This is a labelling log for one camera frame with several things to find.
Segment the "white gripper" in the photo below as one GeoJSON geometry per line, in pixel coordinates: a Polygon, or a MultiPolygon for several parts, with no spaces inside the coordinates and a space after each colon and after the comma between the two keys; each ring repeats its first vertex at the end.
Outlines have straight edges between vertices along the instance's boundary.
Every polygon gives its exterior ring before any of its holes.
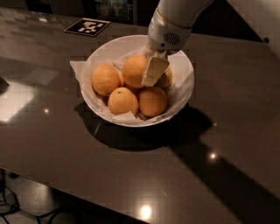
{"type": "Polygon", "coordinates": [[[148,43],[143,55],[147,58],[141,84],[153,87],[169,66],[165,58],[155,57],[154,52],[172,55],[180,51],[190,37],[192,29],[173,24],[155,10],[148,28],[148,43]]]}

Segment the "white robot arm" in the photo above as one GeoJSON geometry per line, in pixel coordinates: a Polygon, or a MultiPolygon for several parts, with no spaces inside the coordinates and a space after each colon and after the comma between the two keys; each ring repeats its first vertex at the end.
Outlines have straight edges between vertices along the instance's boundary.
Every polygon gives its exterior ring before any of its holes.
{"type": "Polygon", "coordinates": [[[141,84],[152,87],[169,66],[168,56],[183,49],[200,13],[214,0],[160,0],[148,27],[141,84]]]}

